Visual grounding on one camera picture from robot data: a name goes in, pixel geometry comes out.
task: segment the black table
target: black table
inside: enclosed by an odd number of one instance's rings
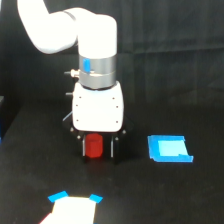
[[[121,163],[84,164],[63,129],[70,103],[26,103],[0,146],[0,223],[39,223],[52,211],[48,196],[103,196],[98,224],[223,223],[224,110],[127,105],[135,130]],[[149,159],[148,135],[184,135],[192,164]]]

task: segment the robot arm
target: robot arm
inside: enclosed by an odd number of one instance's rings
[[[82,8],[49,14],[43,0],[18,0],[18,11],[34,46],[52,54],[79,42],[79,54],[108,58],[117,53],[117,23]]]
[[[18,0],[18,11],[34,46],[46,54],[57,53],[77,42],[77,20],[69,12],[49,14],[43,0]],[[77,17],[94,15],[84,9]]]

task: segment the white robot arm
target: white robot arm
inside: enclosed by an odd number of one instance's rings
[[[49,14],[43,0],[18,0],[18,11],[28,36],[41,52],[57,53],[78,43],[74,127],[82,131],[119,131],[124,106],[116,81],[115,19],[82,8]]]
[[[49,14],[43,0],[18,0],[18,11],[28,36],[43,53],[57,53],[76,42],[83,57],[117,53],[117,24],[112,17],[82,8]]]

